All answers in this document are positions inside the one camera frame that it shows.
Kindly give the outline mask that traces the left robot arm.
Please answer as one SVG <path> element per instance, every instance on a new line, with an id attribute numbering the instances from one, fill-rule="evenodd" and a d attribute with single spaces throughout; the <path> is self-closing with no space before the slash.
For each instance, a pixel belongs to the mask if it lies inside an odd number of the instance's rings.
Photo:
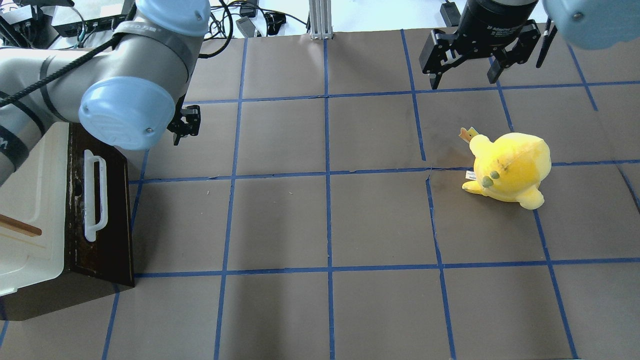
<path id="1" fill-rule="evenodd" d="M 1 48 L 0 180 L 57 122 L 130 151 L 155 146 L 175 116 L 210 20 L 208 0 L 137 0 L 134 18 L 92 50 Z"/>

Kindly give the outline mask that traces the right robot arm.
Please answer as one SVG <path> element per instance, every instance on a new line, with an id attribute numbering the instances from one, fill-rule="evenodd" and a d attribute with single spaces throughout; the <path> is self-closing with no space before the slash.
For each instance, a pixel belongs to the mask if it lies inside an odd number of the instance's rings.
<path id="1" fill-rule="evenodd" d="M 434 29 L 419 56 L 430 87 L 439 88 L 442 76 L 468 60 L 492 59 L 487 80 L 498 82 L 503 71 L 525 64 L 542 42 L 535 66 L 544 63 L 557 35 L 585 50 L 601 50 L 639 37 L 637 0 L 544 0 L 544 30 L 531 18 L 536 0 L 468 0 L 457 30 Z"/>

